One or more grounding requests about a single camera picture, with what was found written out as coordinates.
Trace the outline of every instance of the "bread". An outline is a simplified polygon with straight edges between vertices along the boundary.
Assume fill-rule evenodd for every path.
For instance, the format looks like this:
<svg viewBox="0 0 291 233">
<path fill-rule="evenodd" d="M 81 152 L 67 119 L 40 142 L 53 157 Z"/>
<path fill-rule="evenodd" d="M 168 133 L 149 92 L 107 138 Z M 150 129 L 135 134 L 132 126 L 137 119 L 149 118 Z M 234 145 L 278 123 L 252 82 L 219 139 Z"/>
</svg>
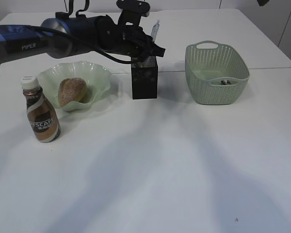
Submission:
<svg viewBox="0 0 291 233">
<path fill-rule="evenodd" d="M 64 107 L 71 101 L 80 101 L 86 93 L 86 82 L 81 78 L 65 79 L 60 83 L 58 102 Z"/>
</svg>

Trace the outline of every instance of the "green basket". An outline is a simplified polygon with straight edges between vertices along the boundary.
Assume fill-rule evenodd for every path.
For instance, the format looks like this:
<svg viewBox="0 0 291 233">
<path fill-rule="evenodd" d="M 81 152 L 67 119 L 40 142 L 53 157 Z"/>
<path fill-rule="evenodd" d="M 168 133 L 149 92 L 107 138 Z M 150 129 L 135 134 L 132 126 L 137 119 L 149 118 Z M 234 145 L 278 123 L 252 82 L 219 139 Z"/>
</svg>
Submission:
<svg viewBox="0 0 291 233">
<path fill-rule="evenodd" d="M 201 49 L 214 44 L 214 49 Z M 201 104 L 223 105 L 235 102 L 249 79 L 249 70 L 229 45 L 203 41 L 189 45 L 185 53 L 185 74 L 193 99 Z"/>
</svg>

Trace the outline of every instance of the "bottle cap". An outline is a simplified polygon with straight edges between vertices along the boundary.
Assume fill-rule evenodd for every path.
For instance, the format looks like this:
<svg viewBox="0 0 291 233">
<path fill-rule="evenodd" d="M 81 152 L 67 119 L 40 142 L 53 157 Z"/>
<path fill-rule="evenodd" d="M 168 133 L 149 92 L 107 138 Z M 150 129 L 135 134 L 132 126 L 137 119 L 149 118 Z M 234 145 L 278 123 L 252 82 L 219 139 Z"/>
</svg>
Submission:
<svg viewBox="0 0 291 233">
<path fill-rule="evenodd" d="M 39 81 L 34 75 L 24 76 L 20 79 L 20 84 L 24 90 L 31 90 L 39 86 Z"/>
</svg>

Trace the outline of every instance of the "black cube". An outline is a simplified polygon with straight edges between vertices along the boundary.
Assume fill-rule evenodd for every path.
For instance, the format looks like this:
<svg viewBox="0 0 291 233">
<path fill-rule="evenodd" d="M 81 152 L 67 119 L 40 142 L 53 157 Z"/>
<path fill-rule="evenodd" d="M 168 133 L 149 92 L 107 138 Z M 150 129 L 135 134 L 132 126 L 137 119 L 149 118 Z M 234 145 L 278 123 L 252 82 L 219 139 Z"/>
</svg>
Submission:
<svg viewBox="0 0 291 233">
<path fill-rule="evenodd" d="M 156 57 L 131 65 L 132 99 L 157 99 L 159 68 Z"/>
</svg>

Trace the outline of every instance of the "nescafe bottle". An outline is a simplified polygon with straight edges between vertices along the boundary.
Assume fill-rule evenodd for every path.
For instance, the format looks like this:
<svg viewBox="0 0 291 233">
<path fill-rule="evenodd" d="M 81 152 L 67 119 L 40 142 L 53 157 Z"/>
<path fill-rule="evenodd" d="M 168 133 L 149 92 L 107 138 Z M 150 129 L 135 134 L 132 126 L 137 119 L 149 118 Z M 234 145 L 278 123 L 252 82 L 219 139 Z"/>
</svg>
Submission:
<svg viewBox="0 0 291 233">
<path fill-rule="evenodd" d="M 27 117 L 36 138 L 40 142 L 51 142 L 61 132 L 53 105 L 44 96 L 36 76 L 23 77 L 21 86 L 27 101 Z"/>
</svg>

